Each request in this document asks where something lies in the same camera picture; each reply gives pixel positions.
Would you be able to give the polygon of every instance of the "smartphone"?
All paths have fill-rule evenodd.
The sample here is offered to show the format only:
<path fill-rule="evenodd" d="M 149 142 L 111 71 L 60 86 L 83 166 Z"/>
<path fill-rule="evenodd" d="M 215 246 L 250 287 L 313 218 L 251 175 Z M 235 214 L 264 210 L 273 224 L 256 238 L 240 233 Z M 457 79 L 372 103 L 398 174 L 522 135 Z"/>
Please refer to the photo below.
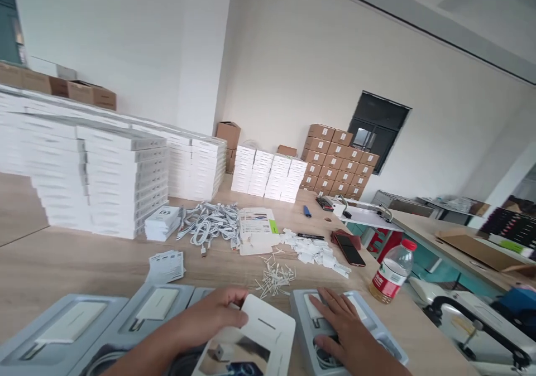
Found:
<path fill-rule="evenodd" d="M 357 249 L 353 246 L 352 241 L 345 235 L 335 235 L 335 240 L 341 247 L 342 253 L 349 264 L 353 266 L 365 266 L 365 261 L 359 255 Z"/>

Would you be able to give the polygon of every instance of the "stack of cardboard boxes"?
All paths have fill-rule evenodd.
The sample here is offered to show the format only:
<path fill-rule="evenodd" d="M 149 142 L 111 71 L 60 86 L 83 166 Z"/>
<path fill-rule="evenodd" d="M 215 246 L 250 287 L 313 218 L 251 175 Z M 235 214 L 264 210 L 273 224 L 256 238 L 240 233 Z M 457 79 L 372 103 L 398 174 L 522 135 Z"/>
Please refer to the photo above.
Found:
<path fill-rule="evenodd" d="M 227 141 L 227 150 L 225 157 L 225 172 L 233 173 L 235 169 L 236 147 L 240 138 L 240 127 L 234 122 L 218 122 L 216 137 Z"/>
<path fill-rule="evenodd" d="M 379 156 L 350 147 L 352 140 L 350 132 L 311 125 L 301 155 L 308 163 L 302 188 L 319 196 L 343 195 L 358 200 Z"/>
<path fill-rule="evenodd" d="M 117 109 L 116 94 L 104 87 L 76 79 L 76 71 L 35 57 L 32 69 L 0 62 L 0 83 L 15 89 L 69 98 L 110 110 Z"/>

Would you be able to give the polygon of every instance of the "finger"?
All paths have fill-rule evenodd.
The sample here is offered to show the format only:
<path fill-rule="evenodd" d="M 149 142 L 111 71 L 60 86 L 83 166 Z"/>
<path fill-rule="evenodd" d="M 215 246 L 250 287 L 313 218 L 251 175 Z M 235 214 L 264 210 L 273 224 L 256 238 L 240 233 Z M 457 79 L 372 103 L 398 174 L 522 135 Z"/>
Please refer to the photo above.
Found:
<path fill-rule="evenodd" d="M 248 290 L 246 287 L 229 285 L 227 287 L 216 288 L 206 298 L 214 300 L 216 303 L 222 305 L 229 305 L 230 303 L 236 303 L 241 306 L 246 299 Z"/>
<path fill-rule="evenodd" d="M 247 313 L 238 309 L 232 309 L 228 307 L 222 307 L 218 310 L 218 326 L 219 327 L 237 327 L 241 328 L 245 326 L 249 317 Z"/>
<path fill-rule="evenodd" d="M 334 326 L 334 322 L 335 322 L 335 314 L 331 311 L 331 309 L 329 309 L 326 305 L 324 305 L 323 303 L 321 303 L 314 295 L 312 294 L 309 294 L 309 301 L 311 301 L 311 303 L 313 304 L 313 306 L 318 309 L 318 311 L 320 312 L 320 314 L 322 316 L 324 316 L 324 319 L 326 319 L 329 324 L 331 324 L 332 326 Z"/>
<path fill-rule="evenodd" d="M 326 303 L 333 313 L 340 314 L 346 312 L 341 306 L 341 304 L 344 303 L 341 297 L 339 297 L 331 288 L 319 288 L 318 292 L 326 300 Z"/>
<path fill-rule="evenodd" d="M 327 335 L 320 334 L 314 338 L 314 342 L 319 348 L 322 348 L 329 355 L 334 356 L 342 363 L 346 362 L 344 348 L 340 344 L 337 344 L 332 338 L 328 337 Z"/>
<path fill-rule="evenodd" d="M 357 314 L 357 309 L 353 305 L 353 303 L 348 299 L 348 297 L 344 294 L 341 295 L 342 300 L 345 302 L 346 306 L 348 307 L 348 310 L 351 314 L 359 318 L 359 315 Z"/>

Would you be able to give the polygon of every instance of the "red bottle cap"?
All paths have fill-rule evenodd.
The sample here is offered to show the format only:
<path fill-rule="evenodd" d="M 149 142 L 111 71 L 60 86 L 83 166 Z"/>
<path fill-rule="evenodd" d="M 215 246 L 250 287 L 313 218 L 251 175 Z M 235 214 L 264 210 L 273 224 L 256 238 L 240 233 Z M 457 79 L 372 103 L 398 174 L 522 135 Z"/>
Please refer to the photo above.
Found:
<path fill-rule="evenodd" d="M 415 251 L 417 249 L 417 244 L 409 239 L 402 240 L 402 246 L 410 251 Z"/>

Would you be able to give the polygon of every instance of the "bottle label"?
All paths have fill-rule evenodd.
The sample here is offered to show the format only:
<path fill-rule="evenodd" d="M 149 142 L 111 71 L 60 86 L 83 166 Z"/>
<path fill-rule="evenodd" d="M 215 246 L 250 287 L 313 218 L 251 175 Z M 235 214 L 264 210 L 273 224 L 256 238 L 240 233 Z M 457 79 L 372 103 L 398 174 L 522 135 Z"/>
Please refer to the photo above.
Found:
<path fill-rule="evenodd" d="M 387 267 L 385 262 L 382 262 L 378 272 L 372 279 L 372 284 L 374 284 L 378 291 L 383 295 L 393 298 L 400 289 L 400 286 L 406 281 L 406 278 L 407 277 L 395 273 Z"/>

